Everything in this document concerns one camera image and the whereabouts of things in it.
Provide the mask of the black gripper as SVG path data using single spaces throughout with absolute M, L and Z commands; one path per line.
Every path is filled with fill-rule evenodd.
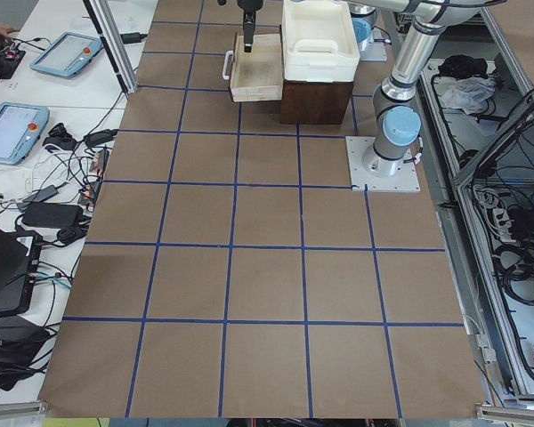
M 243 11 L 259 11 L 263 8 L 263 0 L 238 0 L 237 4 Z

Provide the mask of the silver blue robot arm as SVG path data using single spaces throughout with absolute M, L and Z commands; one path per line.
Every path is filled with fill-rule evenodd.
M 286 1 L 282 13 L 284 76 L 288 80 L 351 82 L 360 57 L 347 1 Z M 474 16 L 481 1 L 369 1 L 369 7 L 412 16 L 392 71 L 375 90 L 378 133 L 361 157 L 365 170 L 393 177 L 421 127 L 409 106 L 439 36 Z

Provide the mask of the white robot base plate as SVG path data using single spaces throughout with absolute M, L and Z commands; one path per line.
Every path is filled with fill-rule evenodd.
M 418 193 L 421 188 L 410 149 L 397 160 L 374 151 L 374 137 L 347 136 L 346 153 L 353 191 Z

